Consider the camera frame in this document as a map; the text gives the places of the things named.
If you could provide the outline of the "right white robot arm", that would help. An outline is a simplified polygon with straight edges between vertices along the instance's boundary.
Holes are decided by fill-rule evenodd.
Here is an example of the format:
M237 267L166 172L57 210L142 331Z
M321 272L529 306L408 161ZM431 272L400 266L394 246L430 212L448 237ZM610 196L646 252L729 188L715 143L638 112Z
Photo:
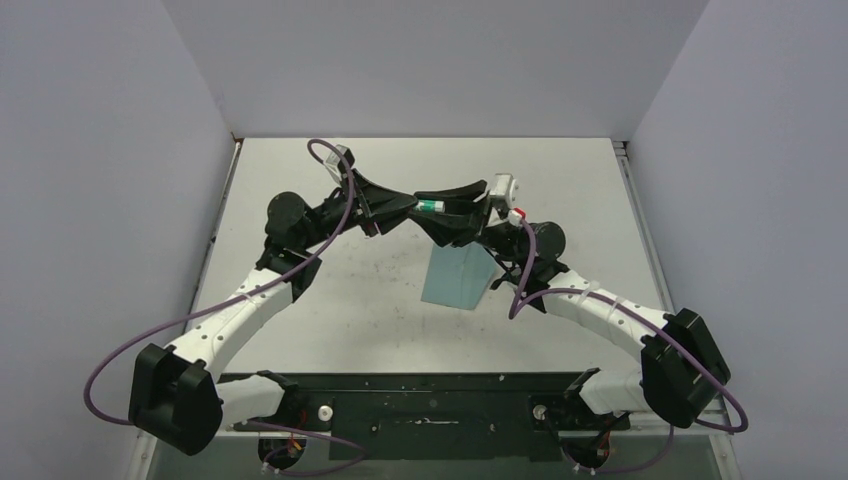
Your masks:
M677 428L726 392L729 368L704 319L631 302L561 262L566 236L555 222L529 222L514 207L516 182L501 175L442 191L419 191L409 217L440 247L481 246L503 269L495 287L514 288L509 317L526 307L574 322L634 358L631 371L587 370L567 388L565 411L579 428L604 415L653 413Z

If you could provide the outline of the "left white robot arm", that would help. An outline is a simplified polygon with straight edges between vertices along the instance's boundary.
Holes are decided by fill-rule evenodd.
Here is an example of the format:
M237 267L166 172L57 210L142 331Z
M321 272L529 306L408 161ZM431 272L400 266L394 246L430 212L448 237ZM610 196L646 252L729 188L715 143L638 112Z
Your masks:
M202 451L226 426L261 419L290 428L300 401L295 382L270 371L222 381L235 355L276 314L311 286L321 266L310 253L359 227L373 237L390 231L414 210L415 196L375 185L351 170L312 208L298 194L274 196L267 208L264 250L242 285L222 307L165 347L150 344L136 357L128 419L187 455Z

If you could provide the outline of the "green white glue stick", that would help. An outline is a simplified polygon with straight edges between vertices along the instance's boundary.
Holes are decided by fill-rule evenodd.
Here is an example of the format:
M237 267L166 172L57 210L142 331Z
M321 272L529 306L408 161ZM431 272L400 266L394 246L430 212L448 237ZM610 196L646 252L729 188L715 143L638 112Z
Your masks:
M419 199L413 211L421 213L444 213L446 211L446 204L441 200Z

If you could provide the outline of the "teal envelope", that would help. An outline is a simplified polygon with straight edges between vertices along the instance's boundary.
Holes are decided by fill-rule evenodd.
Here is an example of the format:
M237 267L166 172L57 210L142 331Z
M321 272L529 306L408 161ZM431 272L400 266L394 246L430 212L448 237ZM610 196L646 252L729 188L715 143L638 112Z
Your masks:
M421 300L472 311L488 290L495 269L493 258L476 243L459 248L434 245Z

